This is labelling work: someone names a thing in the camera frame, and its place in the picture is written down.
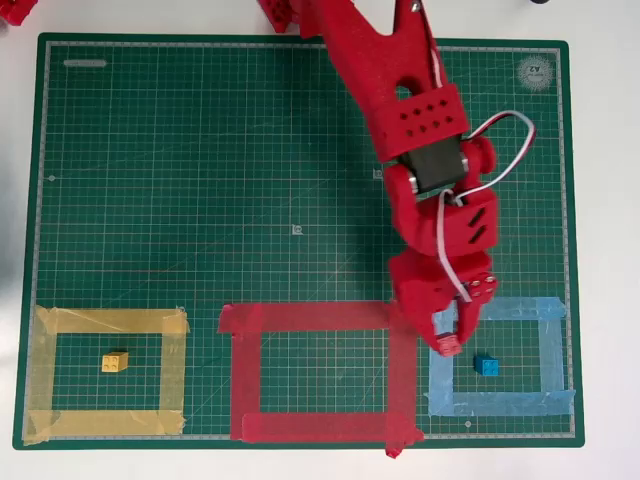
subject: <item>small cube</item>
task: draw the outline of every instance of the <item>small cube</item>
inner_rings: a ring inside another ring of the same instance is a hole
[[[106,373],[121,372],[129,366],[127,352],[111,352],[102,356],[102,371]]]
[[[497,377],[500,373],[500,363],[497,358],[489,355],[476,355],[473,359],[473,369],[485,377]]]
[[[443,357],[452,357],[462,352],[462,347],[458,342],[458,337],[453,333],[445,333],[438,337],[438,347],[440,347],[440,355]]]

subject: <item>yellow cube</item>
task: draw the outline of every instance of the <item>yellow cube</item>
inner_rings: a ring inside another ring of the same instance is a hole
[[[111,352],[102,356],[102,371],[108,373],[121,372],[129,366],[129,353]]]

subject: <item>blue tape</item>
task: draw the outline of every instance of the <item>blue tape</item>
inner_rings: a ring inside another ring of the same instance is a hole
[[[564,390],[564,360],[560,322],[539,322],[540,387],[543,392]]]
[[[438,335],[453,331],[455,307],[436,313],[433,322]],[[453,415],[453,357],[429,349],[429,415]]]
[[[575,390],[535,393],[456,392],[454,417],[529,417],[573,413]]]
[[[496,297],[482,308],[482,320],[561,320],[567,309],[557,297]]]
[[[557,297],[497,297],[482,309],[483,320],[538,321],[542,392],[453,393],[453,357],[429,350],[429,415],[539,416],[573,413],[574,390],[564,390],[562,329],[567,314]],[[438,334],[452,332],[454,304],[434,316]]]

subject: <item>white table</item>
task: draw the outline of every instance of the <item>white table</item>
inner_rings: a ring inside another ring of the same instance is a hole
[[[396,461],[378,450],[13,451],[38,34],[270,32],[254,0],[41,0],[22,27],[0,36],[0,477],[637,478],[640,348],[632,341],[640,336],[640,2],[428,0],[426,8],[439,37],[569,42],[586,446],[409,450]]]

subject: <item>blue cube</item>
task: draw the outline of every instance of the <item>blue cube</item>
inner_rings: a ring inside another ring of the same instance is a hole
[[[473,359],[473,369],[485,377],[497,377],[500,373],[500,363],[497,358],[489,355],[476,355]]]

